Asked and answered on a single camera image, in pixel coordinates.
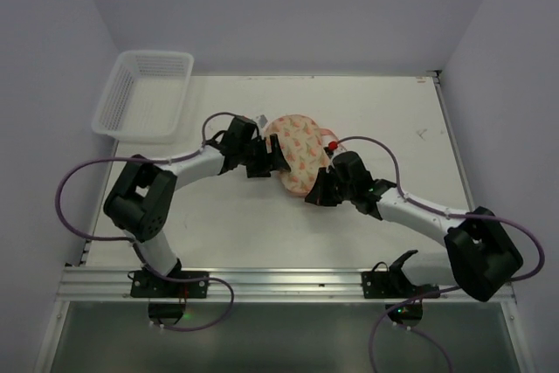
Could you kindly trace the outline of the floral mesh laundry bag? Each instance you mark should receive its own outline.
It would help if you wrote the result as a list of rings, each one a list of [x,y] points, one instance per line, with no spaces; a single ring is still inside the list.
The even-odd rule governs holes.
[[[264,133],[269,149],[270,136],[278,136],[281,151],[290,166],[288,172],[279,173],[279,180],[289,193],[306,196],[314,187],[319,169],[330,164],[325,148],[330,142],[337,142],[338,137],[301,114],[279,117],[265,127]]]

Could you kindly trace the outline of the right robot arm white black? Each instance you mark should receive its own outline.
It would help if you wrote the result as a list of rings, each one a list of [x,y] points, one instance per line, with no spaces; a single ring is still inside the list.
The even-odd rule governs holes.
[[[487,301],[523,265],[520,252],[490,210],[458,212],[433,203],[414,204],[395,183],[373,178],[355,152],[341,153],[321,168],[305,200],[321,207],[349,201],[364,215],[400,224],[443,246],[435,253],[409,250],[384,272],[362,273],[367,298],[410,298],[437,294],[441,286],[449,286]]]

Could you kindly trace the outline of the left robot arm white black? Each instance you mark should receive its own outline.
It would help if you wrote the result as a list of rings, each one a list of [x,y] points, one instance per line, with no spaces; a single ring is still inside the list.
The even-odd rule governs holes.
[[[190,155],[167,160],[142,155],[128,158],[107,195],[103,212],[125,232],[144,270],[160,280],[176,282],[181,261],[163,231],[175,193],[238,166],[245,167],[249,178],[291,170],[276,134],[265,138],[255,121],[233,115],[226,130],[204,140]]]

